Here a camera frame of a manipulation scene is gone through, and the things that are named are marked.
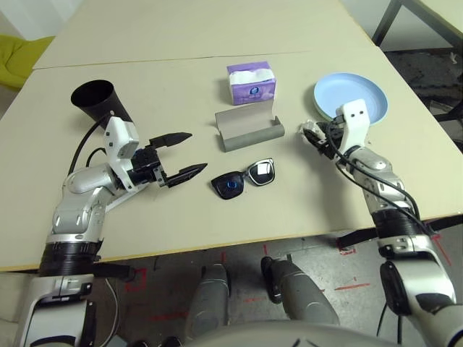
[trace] tissue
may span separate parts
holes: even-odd
[[[267,61],[226,67],[233,105],[273,99],[276,79]]]

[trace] sunglasses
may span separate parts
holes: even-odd
[[[273,159],[263,159],[253,163],[246,171],[224,173],[211,181],[217,194],[225,200],[237,197],[243,193],[245,177],[249,177],[254,184],[265,186],[275,179]]]

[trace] gray floor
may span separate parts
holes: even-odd
[[[119,295],[121,319],[118,335],[128,341],[146,339],[157,346],[166,336],[184,336],[185,317],[200,280],[203,265],[223,262],[231,275],[230,323],[285,320],[282,305],[272,304],[260,275],[260,258],[292,255],[324,290],[338,312],[341,324],[375,334],[385,299],[379,278],[383,259],[375,241],[358,244],[347,252],[335,246],[336,235],[260,242],[205,251],[170,254],[119,262],[139,270],[129,285],[111,280]],[[463,226],[446,229],[436,240],[443,263],[454,283],[458,300],[463,299]],[[98,341],[108,334],[114,317],[114,303],[103,281],[98,280],[92,297],[98,302]],[[395,341],[396,316],[386,312],[381,337]],[[404,321],[404,346],[424,346]]]

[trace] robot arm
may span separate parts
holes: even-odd
[[[104,134],[109,162],[77,170],[64,181],[38,277],[31,281],[23,305],[15,346],[93,345],[95,303],[82,296],[92,289],[106,207],[148,183],[173,187],[200,173],[207,164],[167,176],[156,152],[157,147],[175,145],[190,136],[168,134],[137,149],[134,124],[115,116],[109,119]]]
[[[374,178],[404,189],[391,164],[365,147],[370,126],[365,102],[347,103],[336,114],[332,124],[304,124],[302,133],[363,187],[379,252],[386,258],[381,281],[389,308],[409,318],[429,346],[463,346],[463,307],[456,304],[454,287],[426,230],[397,206],[411,214],[417,211],[399,190]]]

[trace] light blue plate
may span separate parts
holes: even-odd
[[[326,120],[336,117],[336,109],[357,99],[367,104],[370,123],[381,121],[388,111],[384,92],[370,80],[358,74],[329,74],[317,82],[313,92],[315,107]]]

